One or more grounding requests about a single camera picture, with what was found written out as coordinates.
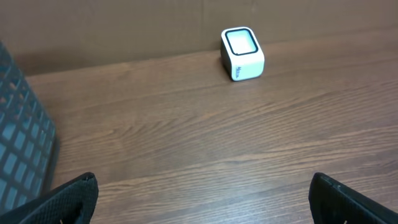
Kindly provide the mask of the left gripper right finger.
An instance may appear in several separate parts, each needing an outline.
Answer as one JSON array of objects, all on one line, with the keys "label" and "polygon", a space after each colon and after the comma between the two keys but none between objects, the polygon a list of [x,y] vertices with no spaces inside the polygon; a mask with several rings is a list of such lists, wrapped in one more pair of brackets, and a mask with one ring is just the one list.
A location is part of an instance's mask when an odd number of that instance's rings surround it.
[{"label": "left gripper right finger", "polygon": [[314,174],[308,200],[314,224],[397,224],[397,213],[330,176]]}]

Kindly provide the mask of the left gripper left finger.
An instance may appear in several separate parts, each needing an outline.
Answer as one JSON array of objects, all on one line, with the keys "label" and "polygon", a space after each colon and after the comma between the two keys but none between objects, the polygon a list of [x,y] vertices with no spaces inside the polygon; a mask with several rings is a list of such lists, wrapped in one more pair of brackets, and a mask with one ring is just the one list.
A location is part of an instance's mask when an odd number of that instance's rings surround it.
[{"label": "left gripper left finger", "polygon": [[86,172],[1,215],[1,224],[86,224],[94,214],[98,194],[94,173]]}]

